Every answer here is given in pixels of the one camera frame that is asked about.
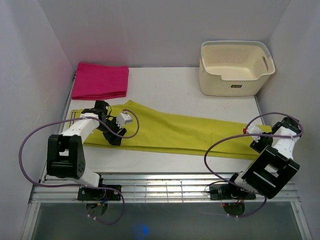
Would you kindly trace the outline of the cream perforated plastic basket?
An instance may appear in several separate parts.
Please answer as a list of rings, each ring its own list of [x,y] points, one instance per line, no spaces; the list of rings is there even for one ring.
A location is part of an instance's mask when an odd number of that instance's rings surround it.
[[[201,45],[198,81],[207,96],[254,96],[275,71],[272,55],[262,42],[215,40]]]

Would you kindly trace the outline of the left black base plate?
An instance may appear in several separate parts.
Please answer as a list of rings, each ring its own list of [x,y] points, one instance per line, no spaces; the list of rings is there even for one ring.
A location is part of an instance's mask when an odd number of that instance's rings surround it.
[[[86,202],[86,211],[94,217],[101,217],[108,208],[108,202],[120,201],[121,197],[115,190],[80,188],[77,200]]]

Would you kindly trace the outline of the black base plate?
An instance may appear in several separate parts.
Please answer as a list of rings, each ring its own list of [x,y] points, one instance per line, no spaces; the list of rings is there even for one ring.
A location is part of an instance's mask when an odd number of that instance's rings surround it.
[[[86,211],[94,217],[101,217],[108,208],[108,202],[120,201],[121,197],[115,190],[80,188],[77,200],[86,202]]]
[[[245,200],[255,200],[256,195],[247,193],[231,184],[222,181],[213,182],[204,189],[212,201],[222,201],[223,210],[232,216],[242,216],[245,213]]]

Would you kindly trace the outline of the yellow-green trousers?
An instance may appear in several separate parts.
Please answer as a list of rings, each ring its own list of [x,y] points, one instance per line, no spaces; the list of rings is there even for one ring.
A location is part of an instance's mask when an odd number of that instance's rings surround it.
[[[214,143],[243,133],[245,123],[164,113],[132,100],[113,105],[112,113],[123,109],[133,111],[139,120],[139,131],[133,138],[122,139],[120,146],[112,146],[103,133],[94,130],[85,140],[91,147],[132,151],[203,156]],[[252,137],[239,137],[215,146],[211,157],[254,160],[259,154],[250,148]]]

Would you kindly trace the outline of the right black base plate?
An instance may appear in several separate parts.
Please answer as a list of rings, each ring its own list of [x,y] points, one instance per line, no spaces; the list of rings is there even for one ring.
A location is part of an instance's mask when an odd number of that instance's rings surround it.
[[[222,181],[213,182],[204,189],[212,201],[222,201],[223,210],[232,216],[242,216],[245,213],[245,200],[255,200],[256,195],[247,193],[231,184]]]

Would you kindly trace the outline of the aluminium rail frame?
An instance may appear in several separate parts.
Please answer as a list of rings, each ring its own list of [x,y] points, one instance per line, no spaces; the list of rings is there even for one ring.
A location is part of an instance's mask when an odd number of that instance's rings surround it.
[[[218,179],[210,174],[105,174],[109,184],[122,186],[122,194],[127,204],[151,203],[210,203],[205,194],[206,185]],[[31,191],[26,220],[20,239],[30,240],[36,225],[42,203],[77,203],[79,188],[70,186],[65,179],[46,176],[43,182],[48,185],[67,184],[66,187],[38,187]],[[273,202],[290,203],[302,239],[312,239],[295,183],[290,181]]]

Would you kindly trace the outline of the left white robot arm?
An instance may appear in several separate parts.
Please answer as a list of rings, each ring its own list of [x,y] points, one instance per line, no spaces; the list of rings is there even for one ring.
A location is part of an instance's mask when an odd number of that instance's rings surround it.
[[[86,108],[77,120],[61,134],[48,138],[46,172],[60,179],[72,179],[82,186],[90,186],[88,193],[100,200],[106,195],[106,187],[101,184],[101,176],[86,167],[83,143],[94,131],[102,132],[103,138],[112,146],[120,146],[127,130],[126,124],[133,118],[126,112],[114,117],[109,114],[111,106],[97,100],[93,108]]]

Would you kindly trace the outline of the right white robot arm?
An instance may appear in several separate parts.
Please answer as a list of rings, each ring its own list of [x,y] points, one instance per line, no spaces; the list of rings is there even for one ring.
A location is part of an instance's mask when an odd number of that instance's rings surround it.
[[[271,136],[253,136],[250,147],[259,153],[245,171],[235,173],[225,187],[231,199],[246,199],[259,193],[272,199],[298,172],[300,165],[294,161],[293,150],[300,139],[298,122],[284,117],[269,133]]]

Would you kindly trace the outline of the folded pink trousers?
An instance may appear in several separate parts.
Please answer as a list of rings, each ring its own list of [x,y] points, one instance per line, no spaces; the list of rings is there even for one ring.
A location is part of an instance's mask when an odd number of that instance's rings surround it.
[[[124,98],[129,80],[128,66],[79,63],[71,94],[73,100],[95,101]]]

